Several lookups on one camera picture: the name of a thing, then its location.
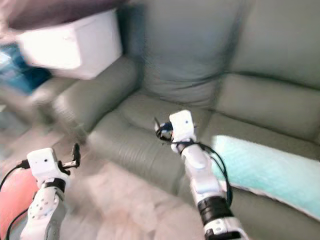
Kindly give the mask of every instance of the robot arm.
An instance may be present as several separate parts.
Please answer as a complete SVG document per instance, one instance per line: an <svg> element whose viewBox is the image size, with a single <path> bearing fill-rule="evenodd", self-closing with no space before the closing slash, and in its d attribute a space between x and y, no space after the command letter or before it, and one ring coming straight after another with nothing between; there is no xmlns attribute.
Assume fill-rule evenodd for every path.
<svg viewBox="0 0 320 240"><path fill-rule="evenodd" d="M181 155L190 179L193 200L202 219L206 240L249 240L233 215L218 179L212 172L212 159L196 142L191 113L183 110L170 115L170 122L157 124L156 135Z"/></svg>
<svg viewBox="0 0 320 240"><path fill-rule="evenodd" d="M27 160L39 187L27 212L27 223L21 240L58 240L60 227L66 215L65 188L70 185L67 168L80 165L80 148L74 145L72 161L57 161L52 148L30 152Z"/></svg>

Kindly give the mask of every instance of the white storage box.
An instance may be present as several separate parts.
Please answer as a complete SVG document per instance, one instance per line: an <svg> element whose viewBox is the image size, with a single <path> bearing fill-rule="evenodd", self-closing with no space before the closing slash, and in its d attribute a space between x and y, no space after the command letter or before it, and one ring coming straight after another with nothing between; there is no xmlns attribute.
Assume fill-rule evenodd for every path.
<svg viewBox="0 0 320 240"><path fill-rule="evenodd" d="M26 31L18 36L26 61L54 75L90 80L122 54L114 10Z"/></svg>

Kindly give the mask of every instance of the light blue pillow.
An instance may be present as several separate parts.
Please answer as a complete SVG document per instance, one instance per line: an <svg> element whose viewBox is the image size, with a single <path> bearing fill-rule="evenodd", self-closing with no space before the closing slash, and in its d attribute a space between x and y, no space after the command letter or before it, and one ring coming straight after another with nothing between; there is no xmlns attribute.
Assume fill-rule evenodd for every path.
<svg viewBox="0 0 320 240"><path fill-rule="evenodd" d="M320 221L320 162L249 141L218 135L213 149L221 155L232 186L288 204ZM219 180L223 176L212 164Z"/></svg>

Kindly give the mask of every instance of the blue container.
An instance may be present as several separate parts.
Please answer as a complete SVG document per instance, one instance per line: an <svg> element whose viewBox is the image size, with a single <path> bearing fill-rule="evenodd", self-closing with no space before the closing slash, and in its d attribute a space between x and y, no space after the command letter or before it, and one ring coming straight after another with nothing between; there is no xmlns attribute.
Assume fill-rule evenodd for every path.
<svg viewBox="0 0 320 240"><path fill-rule="evenodd" d="M47 69L26 64L16 44L0 46L0 84L30 95L49 78Z"/></svg>

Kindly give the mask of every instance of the gray sofa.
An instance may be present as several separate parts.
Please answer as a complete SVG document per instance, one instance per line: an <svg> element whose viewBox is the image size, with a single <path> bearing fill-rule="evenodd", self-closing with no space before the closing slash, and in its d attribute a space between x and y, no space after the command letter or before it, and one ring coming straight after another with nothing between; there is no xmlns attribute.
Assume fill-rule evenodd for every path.
<svg viewBox="0 0 320 240"><path fill-rule="evenodd" d="M154 117L189 109L205 144L228 135L319 159L319 9L316 0L125 6L124 56L95 80L64 79L72 84L43 102L99 155L192 204L184 164L156 138ZM319 239L320 223L303 213L243 190L234 195L232 209L252 239Z"/></svg>

